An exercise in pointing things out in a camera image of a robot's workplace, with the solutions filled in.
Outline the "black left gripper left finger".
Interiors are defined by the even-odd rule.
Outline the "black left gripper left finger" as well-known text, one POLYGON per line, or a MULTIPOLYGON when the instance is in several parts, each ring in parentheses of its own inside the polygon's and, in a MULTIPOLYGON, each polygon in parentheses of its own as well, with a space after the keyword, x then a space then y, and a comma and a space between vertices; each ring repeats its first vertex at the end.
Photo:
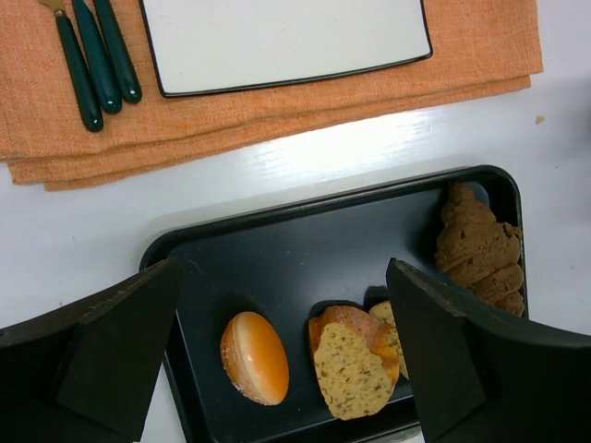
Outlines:
POLYGON ((4 442, 138 442, 181 293, 163 260, 1 329, 4 442))

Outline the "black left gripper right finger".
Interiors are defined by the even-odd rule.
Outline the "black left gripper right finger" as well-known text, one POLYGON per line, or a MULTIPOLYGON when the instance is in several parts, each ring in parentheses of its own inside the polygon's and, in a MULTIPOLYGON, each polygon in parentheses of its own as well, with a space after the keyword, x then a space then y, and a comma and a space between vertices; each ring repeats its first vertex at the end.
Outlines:
POLYGON ((590 338, 392 259, 392 311, 427 442, 587 442, 590 338))

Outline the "brown chocolate croissant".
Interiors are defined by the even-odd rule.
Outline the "brown chocolate croissant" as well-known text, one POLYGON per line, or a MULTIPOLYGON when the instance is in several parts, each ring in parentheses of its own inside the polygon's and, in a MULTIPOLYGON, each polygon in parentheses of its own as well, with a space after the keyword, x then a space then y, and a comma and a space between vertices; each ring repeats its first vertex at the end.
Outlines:
POLYGON ((438 270, 479 300, 520 317, 525 311, 521 230, 498 221, 466 183, 451 185, 440 217, 438 270))

